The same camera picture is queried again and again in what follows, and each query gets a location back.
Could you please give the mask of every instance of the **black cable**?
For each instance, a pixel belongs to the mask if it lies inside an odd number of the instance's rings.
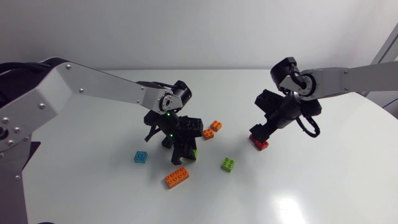
[[[313,128],[315,129],[314,130],[314,132],[315,133],[312,133],[312,132],[310,132],[305,126],[304,126],[304,124],[301,122],[301,119],[300,118],[296,118],[296,121],[297,121],[297,124],[300,126],[300,128],[302,128],[303,129],[303,131],[307,134],[307,135],[309,135],[309,136],[311,136],[311,137],[313,137],[313,138],[316,138],[320,133],[321,133],[321,131],[320,131],[320,129],[319,129],[319,127],[318,127],[318,124],[312,119],[312,117],[306,117],[305,119],[307,119],[307,121],[313,126]]]
[[[8,62],[0,64],[0,74],[17,68],[26,68],[33,72],[43,72],[50,69],[51,66],[44,63]]]
[[[161,82],[152,82],[153,84],[156,84],[156,85],[160,85],[160,86],[162,86],[162,87],[169,87],[169,88],[175,88],[175,87],[178,87],[178,86],[175,86],[175,85],[169,85],[169,84],[166,84],[166,83],[161,83]]]
[[[301,87],[301,89],[305,89],[305,82],[300,82],[298,79],[297,79],[297,77],[296,77],[296,73],[297,74],[300,74],[300,72],[296,72],[295,70],[294,70],[294,64],[290,64],[290,77],[292,78],[292,81],[294,82],[294,83],[296,83],[299,87]]]
[[[397,101],[397,100],[398,100],[398,98],[394,99],[394,100],[393,100],[393,101],[391,101],[390,103],[388,103],[388,104],[384,105],[382,108],[385,108],[386,106],[390,105],[391,103],[393,103],[393,102],[395,102],[395,101]]]

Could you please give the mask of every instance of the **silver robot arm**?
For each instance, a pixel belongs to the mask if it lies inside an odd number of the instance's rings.
[[[280,86],[298,93],[302,100],[316,100],[359,91],[398,90],[398,62],[356,68],[319,68],[304,70],[297,79],[301,88],[286,76]]]
[[[192,95],[181,81],[132,82],[61,58],[4,63],[0,74],[0,223],[27,223],[22,170],[40,144],[31,135],[61,112],[72,93],[134,103],[157,114],[179,111]]]

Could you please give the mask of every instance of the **lego brick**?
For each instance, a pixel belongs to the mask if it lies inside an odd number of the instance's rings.
[[[227,170],[228,172],[231,172],[232,168],[235,165],[235,161],[232,159],[228,159],[227,157],[224,159],[223,163],[221,164],[221,168],[224,170]]]
[[[134,162],[145,163],[145,161],[147,160],[147,157],[148,157],[147,152],[137,151],[136,156],[134,156]]]
[[[253,139],[252,134],[250,135],[249,139],[250,139],[252,142],[254,142],[254,145],[255,145],[260,151],[264,150],[264,149],[267,148],[268,145],[269,145],[267,141],[265,141],[265,142],[263,142],[263,143],[261,143],[260,141],[255,141],[255,140]]]
[[[210,128],[213,129],[214,131],[218,131],[218,130],[221,129],[222,126],[223,126],[223,124],[222,124],[221,122],[219,122],[219,121],[214,121],[214,122],[211,124]]]
[[[195,158],[198,159],[198,149],[193,149],[193,153],[195,155]]]
[[[203,131],[203,137],[206,140],[209,140],[209,139],[214,137],[214,133],[213,133],[213,131],[210,128],[206,129],[206,130]]]
[[[170,189],[183,182],[185,179],[189,177],[188,171],[181,167],[178,170],[172,172],[165,178],[167,185],[169,185]]]

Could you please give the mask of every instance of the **blue lego brick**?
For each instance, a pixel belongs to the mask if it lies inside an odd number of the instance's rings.
[[[137,151],[136,156],[134,157],[134,162],[145,163],[145,161],[147,160],[147,157],[148,157],[147,152]]]

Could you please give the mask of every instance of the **white wall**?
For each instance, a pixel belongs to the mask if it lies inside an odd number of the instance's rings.
[[[0,62],[59,56],[98,69],[301,70],[371,62],[396,0],[37,0],[0,3]]]

